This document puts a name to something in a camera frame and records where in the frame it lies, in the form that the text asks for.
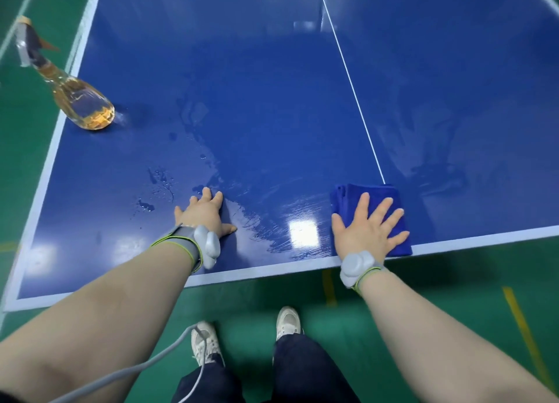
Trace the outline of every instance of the pants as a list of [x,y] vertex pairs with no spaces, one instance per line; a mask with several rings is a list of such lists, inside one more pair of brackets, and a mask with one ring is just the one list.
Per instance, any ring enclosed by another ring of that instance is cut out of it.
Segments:
[[[219,354],[206,363],[200,383],[188,403],[245,403],[237,376],[225,368]],[[171,403],[190,393],[200,368],[181,379]],[[359,403],[328,353],[311,338],[284,335],[274,350],[273,403]]]

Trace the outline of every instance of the gray cable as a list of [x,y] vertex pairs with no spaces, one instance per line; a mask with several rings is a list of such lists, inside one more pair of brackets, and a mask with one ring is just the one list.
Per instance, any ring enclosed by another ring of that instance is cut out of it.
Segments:
[[181,336],[178,337],[177,341],[172,343],[165,350],[159,352],[158,354],[156,354],[154,357],[147,360],[146,362],[137,364],[136,366],[130,366],[129,368],[124,368],[124,369],[121,369],[119,371],[115,371],[113,373],[110,373],[109,375],[106,375],[102,378],[96,379],[95,381],[90,382],[89,384],[84,385],[83,387],[80,387],[77,390],[71,391],[68,394],[65,394],[64,396],[60,396],[57,399],[51,400],[49,403],[68,403],[68,402],[74,401],[76,399],[79,399],[82,396],[93,393],[94,391],[97,391],[100,388],[102,388],[106,385],[109,385],[111,382],[114,382],[118,379],[127,377],[128,375],[132,375],[132,374],[135,374],[135,373],[140,373],[141,371],[143,371],[143,370],[149,368],[150,366],[156,364],[158,361],[160,361],[165,356],[167,356],[170,352],[175,350],[178,347],[178,345],[180,343],[182,343],[182,340],[185,339],[185,336],[190,331],[192,331],[192,329],[195,329],[199,333],[199,335],[202,338],[204,338],[204,361],[202,362],[202,368],[200,369],[198,379],[196,379],[196,382],[194,383],[194,386],[192,387],[192,390],[181,401],[179,401],[179,403],[184,403],[184,401],[192,395],[192,393],[194,392],[194,390],[198,386],[198,383],[200,382],[200,378],[202,378],[202,372],[204,372],[204,365],[206,364],[206,349],[207,349],[206,337],[202,335],[202,332],[198,329],[198,327],[196,325],[191,325],[188,328],[186,328],[185,332],[183,332],[181,334]]

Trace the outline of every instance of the ping pong table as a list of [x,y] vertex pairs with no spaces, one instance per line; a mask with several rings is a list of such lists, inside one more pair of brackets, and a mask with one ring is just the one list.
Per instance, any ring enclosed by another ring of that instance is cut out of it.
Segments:
[[7,311],[129,260],[203,186],[239,230],[187,286],[339,265],[336,184],[395,185],[416,255],[559,235],[553,0],[89,0],[75,48],[117,119],[58,117]]

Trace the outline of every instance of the spray bottle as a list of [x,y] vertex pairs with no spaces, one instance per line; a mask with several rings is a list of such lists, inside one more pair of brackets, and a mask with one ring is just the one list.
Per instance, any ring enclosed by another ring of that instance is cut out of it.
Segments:
[[41,53],[53,47],[39,38],[31,20],[20,17],[16,29],[16,46],[21,66],[33,66],[52,89],[54,101],[68,118],[83,129],[97,131],[115,118],[115,108],[98,90],[59,69]]

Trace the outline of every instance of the shoe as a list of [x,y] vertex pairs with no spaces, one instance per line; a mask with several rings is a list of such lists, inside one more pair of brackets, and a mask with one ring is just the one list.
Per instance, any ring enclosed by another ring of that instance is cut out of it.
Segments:
[[301,320],[293,307],[285,306],[279,311],[276,321],[276,341],[288,334],[301,334]]
[[[211,358],[213,353],[218,353],[221,356],[221,349],[219,348],[217,333],[211,323],[203,321],[198,322],[196,326],[200,329],[202,335],[200,335],[195,329],[192,329],[192,352],[194,353],[194,358],[198,362],[198,366],[202,366],[204,362],[214,362]],[[206,339],[206,354],[204,354],[204,338]]]

